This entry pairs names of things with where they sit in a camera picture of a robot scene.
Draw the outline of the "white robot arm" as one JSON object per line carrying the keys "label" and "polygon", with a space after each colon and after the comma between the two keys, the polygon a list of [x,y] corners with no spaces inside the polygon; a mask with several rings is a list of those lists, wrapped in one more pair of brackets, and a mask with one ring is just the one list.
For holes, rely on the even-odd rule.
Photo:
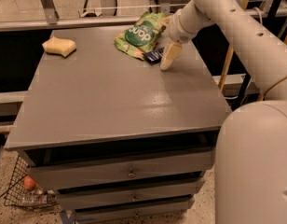
{"label": "white robot arm", "polygon": [[217,24],[260,91],[219,132],[215,224],[287,224],[287,45],[239,2],[191,0],[171,17],[169,37],[185,43]]}

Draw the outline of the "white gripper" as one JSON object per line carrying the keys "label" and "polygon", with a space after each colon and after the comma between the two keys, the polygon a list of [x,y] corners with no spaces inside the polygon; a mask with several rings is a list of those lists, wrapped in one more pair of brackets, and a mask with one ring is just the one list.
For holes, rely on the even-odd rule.
{"label": "white gripper", "polygon": [[187,43],[193,39],[196,34],[192,34],[186,31],[181,24],[181,10],[178,9],[174,14],[166,16],[161,19],[160,25],[162,29],[165,29],[168,33],[168,37],[174,41],[167,44],[163,51],[163,56],[160,63],[160,69],[162,71],[168,70],[173,61],[179,56],[183,47],[181,44]]}

